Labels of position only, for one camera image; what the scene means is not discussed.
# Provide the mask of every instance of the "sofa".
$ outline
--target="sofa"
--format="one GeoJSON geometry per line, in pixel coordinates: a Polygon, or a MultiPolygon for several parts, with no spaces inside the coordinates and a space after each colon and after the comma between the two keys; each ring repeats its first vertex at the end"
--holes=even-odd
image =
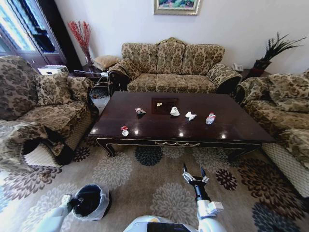
{"type": "Polygon", "coordinates": [[[235,99],[277,140],[262,149],[309,197],[309,70],[248,78],[237,86],[235,99]]]}
{"type": "Polygon", "coordinates": [[[124,43],[122,60],[109,68],[113,90],[143,92],[233,92],[241,75],[219,63],[225,49],[169,38],[156,44],[124,43]]]}
{"type": "Polygon", "coordinates": [[[0,169],[68,164],[98,116],[92,82],[68,73],[43,76],[21,57],[0,57],[0,169]]]}

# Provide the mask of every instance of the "red dried branches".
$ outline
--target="red dried branches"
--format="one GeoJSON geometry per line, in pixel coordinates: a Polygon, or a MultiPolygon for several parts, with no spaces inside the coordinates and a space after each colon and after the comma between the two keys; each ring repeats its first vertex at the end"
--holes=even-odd
{"type": "Polygon", "coordinates": [[[85,21],[83,21],[82,23],[78,21],[78,24],[72,21],[68,23],[68,26],[71,29],[75,38],[77,39],[83,52],[87,54],[89,47],[89,38],[91,34],[90,25],[85,21]]]}

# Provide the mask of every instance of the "trash bin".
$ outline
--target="trash bin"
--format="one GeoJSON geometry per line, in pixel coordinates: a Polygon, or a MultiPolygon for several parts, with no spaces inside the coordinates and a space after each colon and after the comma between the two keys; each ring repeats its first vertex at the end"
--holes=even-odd
{"type": "Polygon", "coordinates": [[[73,207],[73,214],[83,221],[100,220],[110,207],[110,195],[107,187],[88,184],[75,195],[76,199],[83,199],[79,205],[73,207]]]}

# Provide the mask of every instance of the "table leg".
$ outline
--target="table leg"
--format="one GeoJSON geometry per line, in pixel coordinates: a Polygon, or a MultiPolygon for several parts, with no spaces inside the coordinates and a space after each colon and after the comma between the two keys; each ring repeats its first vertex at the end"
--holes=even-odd
{"type": "Polygon", "coordinates": [[[102,141],[99,142],[98,140],[97,140],[97,143],[106,150],[108,157],[114,157],[115,156],[115,150],[114,150],[114,148],[112,147],[111,144],[107,144],[107,143],[104,143],[102,141]]]}
{"type": "Polygon", "coordinates": [[[228,158],[227,160],[229,162],[231,161],[234,161],[235,159],[237,159],[238,157],[246,154],[246,153],[249,153],[251,151],[254,151],[256,149],[258,149],[260,147],[260,145],[252,145],[252,146],[249,146],[248,148],[246,149],[237,149],[237,150],[234,150],[231,154],[228,155],[228,158]]]}

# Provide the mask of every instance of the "potted plant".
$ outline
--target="potted plant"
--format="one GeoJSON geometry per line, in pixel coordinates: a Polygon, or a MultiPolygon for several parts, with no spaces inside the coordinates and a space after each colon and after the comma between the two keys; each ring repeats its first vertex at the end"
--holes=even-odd
{"type": "Polygon", "coordinates": [[[68,26],[85,54],[87,65],[92,66],[93,61],[89,53],[90,25],[85,21],[82,23],[80,21],[78,21],[78,23],[72,21],[68,23],[68,26]]]}
{"type": "Polygon", "coordinates": [[[284,40],[288,36],[285,35],[280,38],[279,32],[277,32],[277,40],[274,38],[268,40],[265,56],[261,59],[257,59],[253,68],[250,69],[249,74],[245,79],[249,77],[259,77],[263,74],[264,70],[271,64],[270,60],[274,58],[279,53],[294,47],[299,47],[301,45],[296,45],[297,42],[304,40],[306,37],[299,40],[284,40]]]}

